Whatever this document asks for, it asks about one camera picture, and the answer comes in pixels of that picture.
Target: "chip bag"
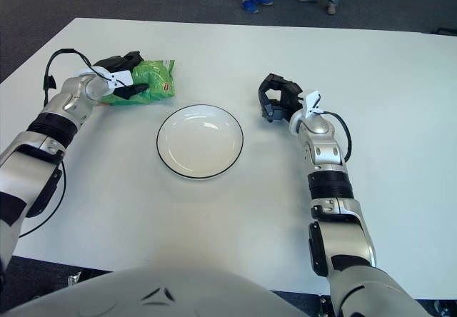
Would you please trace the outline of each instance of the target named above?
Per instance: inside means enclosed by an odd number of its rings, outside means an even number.
[[[110,94],[101,103],[110,105],[150,104],[175,94],[173,76],[174,60],[142,61],[131,73],[134,84],[149,84],[147,90],[129,100]]]

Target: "plate rim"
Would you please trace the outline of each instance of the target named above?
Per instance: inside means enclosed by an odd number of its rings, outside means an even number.
[[[240,151],[238,152],[238,155],[236,156],[236,158],[233,160],[233,162],[227,167],[225,168],[224,170],[216,173],[216,174],[212,174],[210,176],[187,176],[186,174],[182,174],[182,173],[179,173],[178,171],[175,171],[174,169],[172,169],[165,161],[164,161],[164,158],[162,158],[162,155],[160,154],[160,151],[159,151],[159,135],[160,135],[160,132],[162,130],[162,127],[164,126],[164,124],[170,119],[170,117],[172,117],[174,114],[180,112],[181,110],[184,110],[184,109],[187,109],[187,108],[191,108],[192,106],[211,106],[213,108],[217,108],[217,109],[221,109],[222,111],[225,111],[226,113],[228,113],[230,116],[232,116],[232,118],[235,120],[236,124],[238,124],[238,127],[240,128],[240,131],[241,131],[241,147],[240,147]],[[234,115],[232,115],[231,113],[229,113],[226,109],[223,109],[221,108],[220,106],[215,106],[215,105],[211,105],[211,104],[192,104],[192,105],[188,105],[188,106],[185,106],[183,108],[180,108],[178,110],[176,110],[175,112],[173,112],[172,114],[169,114],[169,116],[164,119],[164,121],[162,122],[162,124],[160,125],[160,128],[159,128],[159,131],[157,131],[157,137],[156,137],[156,149],[157,149],[157,154],[159,155],[159,158],[162,160],[162,163],[165,164],[165,166],[167,166],[169,169],[171,169],[174,173],[180,175],[180,176],[183,176],[184,178],[189,178],[189,179],[208,179],[208,178],[213,178],[215,176],[219,176],[220,174],[222,174],[223,172],[227,171],[229,168],[231,168],[237,161],[238,161],[238,158],[240,157],[241,155],[241,151],[243,151],[243,146],[244,146],[244,132],[243,132],[243,128],[241,128],[241,124],[238,122],[238,119],[236,119],[236,117]]]

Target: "floor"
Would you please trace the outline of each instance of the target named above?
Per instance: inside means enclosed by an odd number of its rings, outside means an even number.
[[[335,16],[327,15],[325,8],[326,0],[317,4],[274,0],[273,6],[262,7],[259,14],[250,15],[241,9],[241,0],[0,0],[0,81],[75,17],[424,33],[439,26],[457,28],[457,0],[341,0]],[[266,46],[281,47],[281,40]],[[68,275],[79,270],[13,258],[0,296],[0,312],[63,288]],[[316,316],[316,296],[277,294]],[[430,301],[421,303],[433,311]]]

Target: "white sneaker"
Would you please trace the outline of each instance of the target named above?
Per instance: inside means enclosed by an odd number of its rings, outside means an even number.
[[[327,14],[334,15],[336,14],[336,4],[328,3],[327,6]]]

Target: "silver robot arm segment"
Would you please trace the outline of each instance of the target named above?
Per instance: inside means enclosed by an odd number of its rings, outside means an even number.
[[[59,164],[100,98],[110,92],[96,74],[67,79],[26,131],[0,155],[0,262],[3,273],[22,222],[46,207],[61,177]]]
[[[428,316],[387,273],[376,254],[360,203],[354,199],[333,125],[322,117],[320,95],[300,94],[303,108],[289,130],[303,146],[311,192],[309,247],[313,269],[330,283],[337,316]]]

